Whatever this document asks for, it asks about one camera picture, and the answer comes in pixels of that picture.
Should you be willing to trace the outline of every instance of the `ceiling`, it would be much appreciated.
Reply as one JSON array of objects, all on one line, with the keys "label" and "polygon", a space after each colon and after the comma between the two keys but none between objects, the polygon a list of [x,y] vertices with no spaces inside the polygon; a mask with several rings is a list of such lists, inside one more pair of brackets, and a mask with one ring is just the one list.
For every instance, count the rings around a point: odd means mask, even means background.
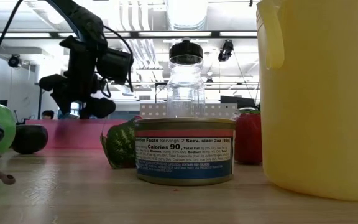
[{"label": "ceiling", "polygon": [[[140,5],[146,2],[148,6],[148,25],[150,26],[150,29],[153,31],[170,30],[164,0],[79,0],[76,2],[89,9],[94,14],[97,14],[102,18],[104,24],[112,27],[116,31],[124,30],[123,27],[125,27],[125,25],[123,19],[127,17],[129,18],[127,21],[129,22],[129,25],[131,25],[130,29],[144,29],[145,27],[141,23],[140,27],[136,25],[131,10],[129,10],[127,15],[124,14],[123,8],[126,6],[132,8],[135,2],[140,2]],[[203,29],[256,31],[255,4],[257,2],[258,1],[254,0],[254,5],[249,7],[249,1],[210,0],[208,8],[206,8],[206,24]],[[6,21],[15,3],[16,1],[0,0],[0,32],[6,25]],[[45,1],[24,1],[14,17],[9,32],[71,32],[71,29]],[[209,38],[193,40],[200,44],[204,49],[204,70],[202,72],[205,77],[204,79],[208,77],[208,72],[212,72],[214,82],[247,81],[257,83],[259,81],[257,39],[233,39],[235,54],[228,62],[219,63],[217,60],[218,53],[224,40],[225,39]],[[55,63],[57,66],[62,66],[62,69],[65,69],[65,65],[68,63],[68,51],[59,46],[60,41],[60,39],[48,38],[6,38],[3,42],[3,46],[6,54],[13,54],[15,49],[20,47],[26,47],[24,49],[32,49],[29,53],[23,52],[23,50],[21,51],[24,60],[27,60],[29,63],[39,64],[40,66],[48,66],[45,64]],[[110,47],[122,49],[120,41],[109,39],[108,42]],[[154,45],[155,57],[161,65],[160,71],[163,75],[163,79],[166,80],[169,78],[167,63],[168,52],[173,41],[167,37],[166,39],[154,39],[152,42]],[[158,80],[138,81],[152,82]]]}]

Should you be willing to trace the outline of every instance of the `table surface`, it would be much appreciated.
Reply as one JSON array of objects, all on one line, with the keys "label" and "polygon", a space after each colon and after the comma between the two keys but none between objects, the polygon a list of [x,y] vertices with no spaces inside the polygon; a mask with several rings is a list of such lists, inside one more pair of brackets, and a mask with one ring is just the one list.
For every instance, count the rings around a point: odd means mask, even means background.
[{"label": "table surface", "polygon": [[234,180],[202,187],[143,182],[96,150],[10,152],[0,169],[17,180],[0,183],[0,224],[358,223],[358,202],[288,192],[259,166],[236,165]]}]

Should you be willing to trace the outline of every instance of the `clear plastic jar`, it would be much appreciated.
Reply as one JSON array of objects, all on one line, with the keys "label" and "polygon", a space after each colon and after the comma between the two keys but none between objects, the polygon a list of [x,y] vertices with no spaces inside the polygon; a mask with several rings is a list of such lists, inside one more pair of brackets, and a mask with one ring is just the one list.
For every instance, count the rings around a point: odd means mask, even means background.
[{"label": "clear plastic jar", "polygon": [[167,85],[169,118],[199,118],[205,111],[205,86],[201,79],[203,49],[188,39],[170,50],[171,78]]}]

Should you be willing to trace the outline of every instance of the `pink table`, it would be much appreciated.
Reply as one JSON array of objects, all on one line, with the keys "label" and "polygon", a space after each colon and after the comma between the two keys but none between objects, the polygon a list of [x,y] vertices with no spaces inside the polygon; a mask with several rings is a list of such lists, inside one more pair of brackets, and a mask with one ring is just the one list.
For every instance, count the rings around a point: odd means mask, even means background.
[{"label": "pink table", "polygon": [[26,124],[41,124],[48,130],[46,149],[103,149],[100,135],[125,120],[27,120]]}]

